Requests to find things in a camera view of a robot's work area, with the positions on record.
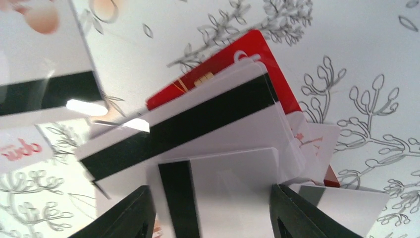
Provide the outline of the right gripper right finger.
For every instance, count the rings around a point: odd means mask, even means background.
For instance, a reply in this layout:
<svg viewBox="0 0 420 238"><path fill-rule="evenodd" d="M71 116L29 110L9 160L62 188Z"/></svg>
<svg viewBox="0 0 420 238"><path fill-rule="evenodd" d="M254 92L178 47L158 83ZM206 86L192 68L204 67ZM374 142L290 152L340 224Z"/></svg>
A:
<svg viewBox="0 0 420 238"><path fill-rule="evenodd" d="M271 187L269 213L275 238L359 238L289 187Z"/></svg>

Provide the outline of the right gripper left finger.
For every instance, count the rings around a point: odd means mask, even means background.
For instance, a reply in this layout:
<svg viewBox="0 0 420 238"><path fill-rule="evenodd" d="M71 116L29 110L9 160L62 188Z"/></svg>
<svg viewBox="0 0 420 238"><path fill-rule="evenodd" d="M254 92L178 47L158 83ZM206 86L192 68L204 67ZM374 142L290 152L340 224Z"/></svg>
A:
<svg viewBox="0 0 420 238"><path fill-rule="evenodd" d="M151 238L156 211L143 185L70 238Z"/></svg>

